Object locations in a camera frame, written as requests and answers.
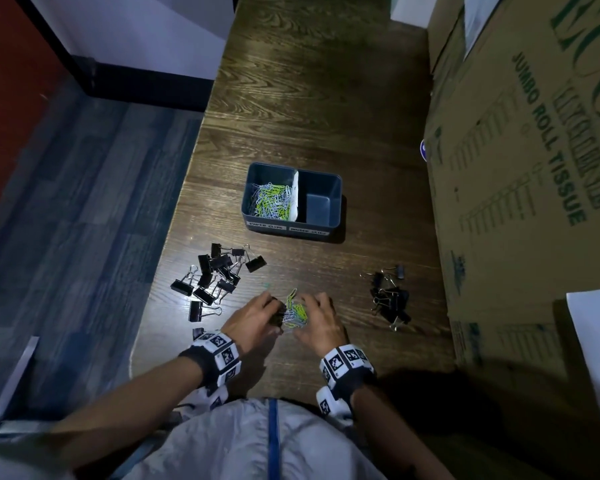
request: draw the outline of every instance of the wood grain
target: wood grain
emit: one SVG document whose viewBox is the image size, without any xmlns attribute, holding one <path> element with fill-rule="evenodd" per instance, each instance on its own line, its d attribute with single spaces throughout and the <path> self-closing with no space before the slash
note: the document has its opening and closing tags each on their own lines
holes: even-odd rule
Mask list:
<svg viewBox="0 0 600 480">
<path fill-rule="evenodd" d="M 389 21 L 389 0 L 240 0 L 132 355 L 132 375 L 191 342 L 188 299 L 170 290 L 212 242 L 250 244 L 268 265 L 241 272 L 218 328 L 268 289 L 321 290 L 380 374 L 453 370 L 426 165 L 418 146 L 431 81 L 426 33 Z M 247 231 L 240 201 L 253 161 L 337 173 L 346 197 L 339 244 Z M 360 272 L 401 263 L 413 321 L 371 314 Z M 291 335 L 252 360 L 250 395 L 313 402 L 316 357 Z"/>
</svg>

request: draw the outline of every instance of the label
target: label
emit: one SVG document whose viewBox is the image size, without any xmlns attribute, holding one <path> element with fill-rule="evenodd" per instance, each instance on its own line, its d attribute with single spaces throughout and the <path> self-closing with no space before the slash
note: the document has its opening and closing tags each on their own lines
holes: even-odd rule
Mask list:
<svg viewBox="0 0 600 480">
<path fill-rule="evenodd" d="M 281 226 L 279 224 L 264 224 L 260 222 L 247 222 L 249 227 L 263 227 L 265 229 L 279 229 L 279 230 L 287 230 L 287 226 Z"/>
<path fill-rule="evenodd" d="M 292 231 L 295 231 L 295 232 L 304 232 L 305 234 L 329 235 L 329 233 L 325 232 L 325 231 L 313 230 L 313 229 L 304 229 L 302 227 L 289 227 L 289 230 L 292 230 Z"/>
</svg>

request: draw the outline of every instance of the wristband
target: wristband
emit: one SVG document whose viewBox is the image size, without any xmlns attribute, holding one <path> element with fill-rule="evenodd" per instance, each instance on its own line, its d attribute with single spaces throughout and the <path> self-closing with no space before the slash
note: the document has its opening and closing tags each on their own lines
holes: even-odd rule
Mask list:
<svg viewBox="0 0 600 480">
<path fill-rule="evenodd" d="M 367 356 L 351 344 L 334 348 L 320 361 L 322 377 L 336 400 L 351 407 L 351 395 L 364 384 L 376 384 L 376 370 Z"/>
<path fill-rule="evenodd" d="M 240 373 L 242 361 L 233 340 L 220 331 L 208 331 L 178 357 L 186 357 L 202 369 L 200 386 L 220 387 Z"/>
</svg>

